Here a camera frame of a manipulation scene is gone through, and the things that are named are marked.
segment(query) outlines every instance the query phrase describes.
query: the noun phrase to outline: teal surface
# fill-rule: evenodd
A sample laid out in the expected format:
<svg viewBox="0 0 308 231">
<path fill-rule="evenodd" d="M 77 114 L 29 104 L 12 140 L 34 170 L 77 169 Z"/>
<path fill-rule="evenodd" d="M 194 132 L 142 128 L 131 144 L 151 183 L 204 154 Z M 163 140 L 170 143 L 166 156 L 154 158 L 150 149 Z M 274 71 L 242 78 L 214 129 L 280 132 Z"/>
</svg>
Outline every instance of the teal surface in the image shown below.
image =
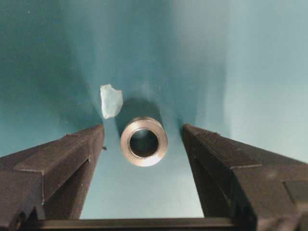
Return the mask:
<svg viewBox="0 0 308 231">
<path fill-rule="evenodd" d="M 0 1 L 0 156 L 103 123 L 82 218 L 200 217 L 183 123 L 308 162 L 308 1 Z M 116 118 L 100 85 L 122 90 Z M 157 165 L 123 157 L 135 113 L 169 139 Z"/>
</svg>

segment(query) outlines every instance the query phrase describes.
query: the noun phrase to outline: metal ring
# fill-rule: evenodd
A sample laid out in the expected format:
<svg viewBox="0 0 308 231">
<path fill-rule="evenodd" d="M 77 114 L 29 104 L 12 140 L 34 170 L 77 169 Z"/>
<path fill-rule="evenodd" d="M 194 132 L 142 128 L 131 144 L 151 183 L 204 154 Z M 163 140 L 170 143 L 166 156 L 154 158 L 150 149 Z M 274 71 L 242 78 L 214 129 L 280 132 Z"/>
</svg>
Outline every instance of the metal ring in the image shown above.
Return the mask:
<svg viewBox="0 0 308 231">
<path fill-rule="evenodd" d="M 157 139 L 157 145 L 151 147 L 148 153 L 135 151 L 132 147 L 132 137 L 136 132 L 146 130 L 154 134 Z M 155 119 L 150 117 L 138 117 L 133 119 L 125 127 L 121 135 L 121 149 L 123 155 L 132 164 L 142 167 L 152 166 L 158 163 L 166 154 L 168 139 L 163 126 Z"/>
</svg>

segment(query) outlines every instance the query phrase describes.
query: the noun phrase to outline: shiny metal surface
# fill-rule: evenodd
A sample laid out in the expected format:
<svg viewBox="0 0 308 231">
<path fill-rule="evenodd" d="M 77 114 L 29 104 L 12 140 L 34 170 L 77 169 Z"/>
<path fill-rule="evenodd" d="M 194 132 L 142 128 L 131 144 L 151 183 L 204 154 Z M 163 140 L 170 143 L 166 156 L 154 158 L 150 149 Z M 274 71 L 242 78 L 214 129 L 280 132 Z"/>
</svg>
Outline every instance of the shiny metal surface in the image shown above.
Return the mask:
<svg viewBox="0 0 308 231">
<path fill-rule="evenodd" d="M 103 123 L 107 151 L 82 218 L 202 217 L 184 123 L 308 161 L 307 8 L 306 0 L 1 0 L 0 156 Z M 123 91 L 122 111 L 109 119 L 105 84 Z M 159 114 L 168 135 L 164 159 L 146 168 L 123 157 L 118 131 L 142 112 Z"/>
<path fill-rule="evenodd" d="M 132 136 L 140 130 L 152 132 L 157 140 L 158 146 L 152 153 L 138 154 L 133 151 L 131 146 Z M 166 154 L 168 139 L 163 126 L 155 119 L 150 117 L 138 117 L 128 123 L 121 135 L 121 150 L 123 155 L 132 164 L 148 167 L 157 164 Z"/>
</svg>

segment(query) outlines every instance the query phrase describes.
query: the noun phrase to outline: metal bushing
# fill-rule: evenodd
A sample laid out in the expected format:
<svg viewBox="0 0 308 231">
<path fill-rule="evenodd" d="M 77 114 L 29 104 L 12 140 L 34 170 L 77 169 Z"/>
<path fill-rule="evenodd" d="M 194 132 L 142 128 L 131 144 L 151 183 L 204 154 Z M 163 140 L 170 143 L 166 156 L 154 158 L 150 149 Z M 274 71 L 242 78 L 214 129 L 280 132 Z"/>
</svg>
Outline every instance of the metal bushing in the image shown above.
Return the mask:
<svg viewBox="0 0 308 231">
<path fill-rule="evenodd" d="M 130 121 L 121 135 L 123 155 L 142 167 L 158 163 L 166 154 L 168 139 L 163 126 L 150 117 Z"/>
</svg>

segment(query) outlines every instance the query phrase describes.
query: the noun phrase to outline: white paper fragment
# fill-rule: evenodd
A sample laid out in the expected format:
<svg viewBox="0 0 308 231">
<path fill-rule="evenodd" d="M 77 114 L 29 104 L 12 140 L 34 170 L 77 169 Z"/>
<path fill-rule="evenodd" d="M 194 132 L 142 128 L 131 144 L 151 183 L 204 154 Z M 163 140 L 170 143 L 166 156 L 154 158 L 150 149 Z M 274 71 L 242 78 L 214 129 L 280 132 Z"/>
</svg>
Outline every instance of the white paper fragment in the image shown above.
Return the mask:
<svg viewBox="0 0 308 231">
<path fill-rule="evenodd" d="M 115 90 L 110 84 L 101 86 L 102 113 L 105 119 L 115 117 L 121 111 L 123 95 L 121 90 Z"/>
</svg>

